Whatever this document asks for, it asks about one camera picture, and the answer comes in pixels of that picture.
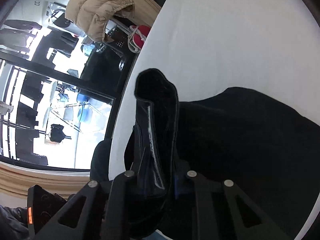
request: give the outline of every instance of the red object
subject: red object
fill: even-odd
[[[148,26],[145,26],[145,25],[140,25],[138,27],[138,30],[141,32],[141,34],[145,37],[148,36],[151,28],[148,27]],[[144,44],[144,40],[140,37],[140,35],[136,32],[134,35],[133,35],[133,43],[139,48],[139,49],[142,49],[143,47],[143,44]]]

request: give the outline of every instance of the orange label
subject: orange label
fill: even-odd
[[[31,207],[28,208],[28,215],[29,215],[29,224],[32,224],[32,211],[31,211]]]

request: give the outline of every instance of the metal pivot bolt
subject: metal pivot bolt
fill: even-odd
[[[226,185],[227,187],[232,187],[234,183],[231,179],[227,179],[223,182],[223,184]]]
[[[126,171],[126,172],[124,173],[124,175],[125,175],[126,177],[132,177],[132,176],[134,175],[134,171]]]
[[[98,182],[96,182],[95,180],[91,180],[91,181],[89,181],[89,183],[88,183],[88,186],[89,187],[96,187],[98,185]]]
[[[195,172],[195,171],[188,171],[187,172],[187,175],[189,176],[189,177],[195,177],[195,176],[197,176],[197,173]]]

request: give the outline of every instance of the white tablecloth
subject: white tablecloth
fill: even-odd
[[[124,94],[110,179],[124,171],[124,150],[135,121],[135,80],[141,71],[160,69],[176,86],[180,101],[240,86],[320,124],[319,52],[320,28],[302,0],[167,0]],[[314,208],[311,220],[318,211]]]

